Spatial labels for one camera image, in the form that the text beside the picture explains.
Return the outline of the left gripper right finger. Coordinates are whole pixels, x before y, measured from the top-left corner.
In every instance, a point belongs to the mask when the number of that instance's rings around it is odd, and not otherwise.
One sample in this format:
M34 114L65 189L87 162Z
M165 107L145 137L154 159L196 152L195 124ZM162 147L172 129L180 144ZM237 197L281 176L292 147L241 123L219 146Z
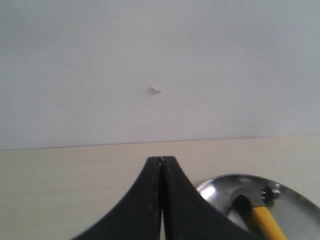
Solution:
M167 240L259 240L212 207L173 156L161 158L161 201Z

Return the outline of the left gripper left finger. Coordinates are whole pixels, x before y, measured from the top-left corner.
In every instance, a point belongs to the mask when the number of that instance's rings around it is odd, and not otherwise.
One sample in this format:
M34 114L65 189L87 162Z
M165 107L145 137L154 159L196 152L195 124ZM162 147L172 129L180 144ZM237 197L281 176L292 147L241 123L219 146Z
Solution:
M160 157L149 157L124 197L76 240L159 240L161 234Z

